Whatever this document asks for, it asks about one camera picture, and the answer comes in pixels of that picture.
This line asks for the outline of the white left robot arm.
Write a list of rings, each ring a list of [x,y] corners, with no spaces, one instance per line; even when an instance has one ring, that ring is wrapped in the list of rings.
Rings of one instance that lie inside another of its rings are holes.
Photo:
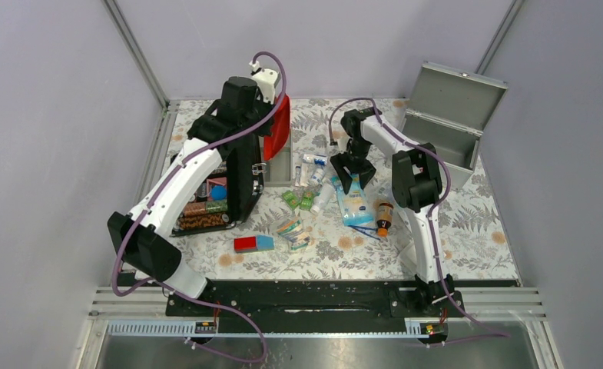
[[[168,237],[185,205],[222,164],[227,166],[224,227],[246,221],[264,188],[260,139],[271,133],[281,102],[274,97],[279,83],[270,69],[228,78],[221,97],[194,121],[165,175],[127,214],[115,212],[108,219],[116,262],[185,294],[184,306],[194,315],[209,313],[214,296],[205,290],[207,278],[184,261]]]

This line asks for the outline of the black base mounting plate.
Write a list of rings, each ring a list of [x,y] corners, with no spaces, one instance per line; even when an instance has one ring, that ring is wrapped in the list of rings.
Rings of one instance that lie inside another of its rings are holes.
[[[215,280],[200,300],[171,296],[165,314],[208,317],[223,334],[252,332],[243,318],[210,307],[215,303],[241,311],[265,334],[399,334],[408,319],[437,323],[461,317],[464,307],[458,291],[429,303],[415,281]]]

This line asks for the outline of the grey metal box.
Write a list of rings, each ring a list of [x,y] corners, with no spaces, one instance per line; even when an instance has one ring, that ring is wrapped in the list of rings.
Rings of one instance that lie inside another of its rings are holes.
[[[394,100],[386,116],[406,137],[432,144],[460,189],[474,174],[481,137],[507,90],[504,81],[426,61],[409,97]]]

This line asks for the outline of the grey plastic tray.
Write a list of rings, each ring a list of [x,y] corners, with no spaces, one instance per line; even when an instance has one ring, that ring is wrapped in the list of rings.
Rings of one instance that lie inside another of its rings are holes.
[[[283,147],[275,157],[265,161],[264,183],[270,187],[289,187],[293,183],[293,158],[290,147]]]

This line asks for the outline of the white plastic bottle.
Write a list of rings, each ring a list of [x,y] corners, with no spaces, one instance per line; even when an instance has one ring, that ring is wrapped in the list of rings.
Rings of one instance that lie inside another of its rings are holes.
[[[314,215],[320,214],[331,202],[335,193],[336,189],[331,183],[324,183],[319,194],[313,199],[310,212]]]

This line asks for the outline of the black open case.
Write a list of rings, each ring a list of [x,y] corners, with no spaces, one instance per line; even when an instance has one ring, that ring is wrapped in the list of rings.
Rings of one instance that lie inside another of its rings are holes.
[[[255,125],[271,108],[262,101],[217,99],[194,120],[187,137],[219,141]],[[263,192],[263,174],[254,168],[261,164],[260,136],[270,133],[272,123],[271,118],[256,131],[218,147],[220,164],[187,198],[171,227],[172,236],[221,231],[247,220]]]

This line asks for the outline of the white bandage roll blue label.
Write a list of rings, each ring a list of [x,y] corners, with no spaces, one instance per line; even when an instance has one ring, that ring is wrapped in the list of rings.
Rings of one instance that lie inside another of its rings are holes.
[[[302,162],[309,165],[325,166],[327,161],[328,157],[325,155],[304,154],[302,156]]]

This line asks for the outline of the white flat wrapped bandage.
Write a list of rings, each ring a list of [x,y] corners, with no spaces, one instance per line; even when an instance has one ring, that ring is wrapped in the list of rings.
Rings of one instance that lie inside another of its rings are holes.
[[[300,186],[308,186],[308,178],[312,175],[311,165],[308,163],[302,163],[300,166]]]

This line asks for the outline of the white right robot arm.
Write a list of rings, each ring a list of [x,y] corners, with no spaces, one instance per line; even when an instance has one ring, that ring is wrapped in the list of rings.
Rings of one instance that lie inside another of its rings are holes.
[[[416,253],[416,306],[436,316],[452,299],[453,279],[444,272],[438,236],[438,208],[450,190],[445,162],[430,143],[420,144],[386,122],[375,107],[347,111],[340,120],[348,136],[346,150],[330,162],[348,194],[353,182],[366,187],[376,169],[367,156],[378,148],[391,160],[391,190],[396,208],[403,212]]]

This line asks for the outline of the striped bandage packet stack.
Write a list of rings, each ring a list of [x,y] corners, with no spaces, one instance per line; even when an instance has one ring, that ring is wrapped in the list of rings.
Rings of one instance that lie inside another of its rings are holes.
[[[304,249],[311,242],[310,234],[300,217],[282,223],[277,227],[276,233],[288,242],[291,251]]]

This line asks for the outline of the green wind oil box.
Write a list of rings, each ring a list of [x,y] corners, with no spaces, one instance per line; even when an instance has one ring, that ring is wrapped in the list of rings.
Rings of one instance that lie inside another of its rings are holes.
[[[313,206],[315,196],[316,193],[314,191],[305,191],[300,200],[300,209],[303,211],[310,211]]]

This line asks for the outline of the brown medicine bottle orange cap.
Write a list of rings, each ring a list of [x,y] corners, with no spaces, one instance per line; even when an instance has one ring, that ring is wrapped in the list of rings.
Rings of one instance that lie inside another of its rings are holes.
[[[381,202],[376,211],[376,233],[380,237],[386,237],[393,221],[393,205],[389,202]]]

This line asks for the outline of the red first aid pouch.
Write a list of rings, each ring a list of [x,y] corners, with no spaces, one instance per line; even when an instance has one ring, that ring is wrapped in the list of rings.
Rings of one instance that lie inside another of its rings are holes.
[[[284,95],[282,103],[273,116],[271,134],[263,138],[263,159],[275,158],[290,136],[290,98]]]

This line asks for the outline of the red blue box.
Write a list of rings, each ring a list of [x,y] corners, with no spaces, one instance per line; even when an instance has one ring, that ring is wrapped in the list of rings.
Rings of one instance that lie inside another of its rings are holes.
[[[274,239],[268,235],[254,235],[234,239],[234,251],[237,254],[258,251],[271,251],[275,248]]]

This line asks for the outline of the blue white plastic packet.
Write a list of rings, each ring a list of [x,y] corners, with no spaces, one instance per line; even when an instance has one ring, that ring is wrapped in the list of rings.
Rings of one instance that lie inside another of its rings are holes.
[[[358,175],[351,176],[352,182],[348,192],[338,176],[333,176],[331,182],[336,190],[336,198],[340,207],[343,224],[345,226],[359,226],[373,221],[371,211],[366,195],[360,186]]]

